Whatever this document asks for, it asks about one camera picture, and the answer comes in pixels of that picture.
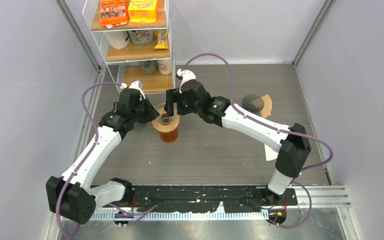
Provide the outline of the orange snack box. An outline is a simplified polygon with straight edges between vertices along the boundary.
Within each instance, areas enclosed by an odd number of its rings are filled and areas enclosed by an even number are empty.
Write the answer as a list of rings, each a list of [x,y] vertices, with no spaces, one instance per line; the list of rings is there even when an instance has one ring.
[[[99,22],[105,28],[123,26],[129,23],[126,0],[101,0]]]

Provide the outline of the printed white mug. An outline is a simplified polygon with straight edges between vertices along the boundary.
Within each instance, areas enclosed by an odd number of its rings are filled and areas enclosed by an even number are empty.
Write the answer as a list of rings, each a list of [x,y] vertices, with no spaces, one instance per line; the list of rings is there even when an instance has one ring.
[[[128,35],[131,41],[138,46],[147,45],[154,39],[153,30],[130,30]]]

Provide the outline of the yellow snack box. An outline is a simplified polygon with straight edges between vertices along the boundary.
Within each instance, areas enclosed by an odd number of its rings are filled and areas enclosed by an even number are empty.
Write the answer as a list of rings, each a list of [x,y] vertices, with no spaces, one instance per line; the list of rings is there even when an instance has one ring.
[[[131,0],[127,11],[132,23],[155,23],[158,10],[158,0]]]

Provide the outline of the yellow candy bag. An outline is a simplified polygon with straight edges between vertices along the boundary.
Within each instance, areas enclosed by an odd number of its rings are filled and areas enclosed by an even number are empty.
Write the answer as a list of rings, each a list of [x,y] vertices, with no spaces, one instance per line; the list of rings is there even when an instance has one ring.
[[[156,45],[154,49],[168,50],[169,49],[168,32],[166,30],[156,30],[154,35],[156,39]]]

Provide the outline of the brown paper filter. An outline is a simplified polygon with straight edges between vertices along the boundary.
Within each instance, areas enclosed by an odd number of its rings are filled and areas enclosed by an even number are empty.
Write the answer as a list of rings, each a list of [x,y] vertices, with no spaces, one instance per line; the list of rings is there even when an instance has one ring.
[[[273,101],[268,94],[262,96],[261,99],[263,101],[263,108],[260,113],[261,117],[266,119],[267,117],[272,115]]]

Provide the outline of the amber glass jar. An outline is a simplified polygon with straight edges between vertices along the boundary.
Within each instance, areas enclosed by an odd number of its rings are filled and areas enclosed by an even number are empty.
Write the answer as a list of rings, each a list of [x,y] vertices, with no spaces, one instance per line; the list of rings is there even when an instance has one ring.
[[[159,133],[160,139],[166,143],[174,142],[178,138],[178,135],[179,135],[179,131],[177,128],[171,132],[160,132]]]

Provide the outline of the white paper roll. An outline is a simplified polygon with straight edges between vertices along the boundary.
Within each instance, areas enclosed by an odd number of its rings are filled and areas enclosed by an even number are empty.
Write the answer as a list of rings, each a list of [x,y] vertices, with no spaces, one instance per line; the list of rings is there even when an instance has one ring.
[[[127,47],[131,42],[127,31],[107,31],[104,32],[104,34],[108,40],[109,45],[116,50]]]

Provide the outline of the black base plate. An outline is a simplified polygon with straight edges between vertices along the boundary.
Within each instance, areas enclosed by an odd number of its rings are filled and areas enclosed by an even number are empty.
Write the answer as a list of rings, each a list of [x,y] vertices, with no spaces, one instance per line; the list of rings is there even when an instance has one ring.
[[[296,192],[287,188],[276,197],[265,186],[255,185],[134,185],[114,205],[144,212],[155,207],[158,213],[214,213],[223,205],[226,213],[297,206]]]

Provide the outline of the white paper coffee filter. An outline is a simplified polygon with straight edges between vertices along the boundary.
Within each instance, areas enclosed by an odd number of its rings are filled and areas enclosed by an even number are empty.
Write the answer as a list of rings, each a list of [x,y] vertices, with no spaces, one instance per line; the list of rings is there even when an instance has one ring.
[[[267,162],[274,161],[278,157],[278,152],[274,151],[267,144],[264,145],[264,153],[265,153],[265,159]]]

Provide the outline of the white patterned cup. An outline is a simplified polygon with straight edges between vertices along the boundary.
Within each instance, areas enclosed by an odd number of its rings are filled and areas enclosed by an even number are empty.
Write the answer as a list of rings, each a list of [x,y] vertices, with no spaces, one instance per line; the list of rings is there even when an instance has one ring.
[[[172,66],[172,60],[170,58],[158,59],[157,65],[158,65],[158,70],[162,75],[169,75],[172,73],[173,66]]]

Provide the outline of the round wooden dripper stand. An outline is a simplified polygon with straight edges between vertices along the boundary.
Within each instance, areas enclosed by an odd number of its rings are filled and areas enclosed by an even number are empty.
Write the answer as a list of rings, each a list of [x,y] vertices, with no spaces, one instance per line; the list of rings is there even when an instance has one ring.
[[[174,114],[169,116],[163,108],[157,110],[160,114],[152,121],[153,127],[160,133],[171,133],[177,129],[180,123],[180,116]]]

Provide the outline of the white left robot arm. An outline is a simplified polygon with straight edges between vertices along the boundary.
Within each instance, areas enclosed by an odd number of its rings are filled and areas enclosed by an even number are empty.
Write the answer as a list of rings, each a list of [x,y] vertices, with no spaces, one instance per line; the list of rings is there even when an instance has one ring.
[[[60,177],[51,176],[46,182],[50,211],[83,225],[97,208],[114,202],[128,207],[134,199],[129,181],[115,177],[95,187],[92,181],[112,150],[135,124],[149,123],[159,115],[142,90],[137,87],[123,89],[113,110],[99,121],[98,135],[69,169]]]

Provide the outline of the clear glass dripper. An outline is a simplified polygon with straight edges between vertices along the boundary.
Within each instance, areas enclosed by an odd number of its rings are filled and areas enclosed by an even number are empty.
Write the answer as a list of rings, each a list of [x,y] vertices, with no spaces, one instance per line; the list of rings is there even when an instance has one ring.
[[[164,106],[165,106],[164,103],[159,103],[156,105],[155,109],[159,113],[159,117],[156,119],[156,122],[160,125],[166,126],[166,125],[170,125],[171,123],[173,123],[175,121],[175,117],[174,116],[168,116],[164,110]]]

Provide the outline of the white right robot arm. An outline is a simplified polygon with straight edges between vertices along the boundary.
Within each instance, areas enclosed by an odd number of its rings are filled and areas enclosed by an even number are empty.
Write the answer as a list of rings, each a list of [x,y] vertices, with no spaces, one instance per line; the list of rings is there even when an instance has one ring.
[[[169,116],[195,114],[208,124],[243,133],[276,152],[275,170],[264,191],[271,205],[285,199],[287,187],[299,176],[312,150],[301,124],[288,126],[259,117],[226,97],[211,96],[195,79],[168,89],[164,110]]]

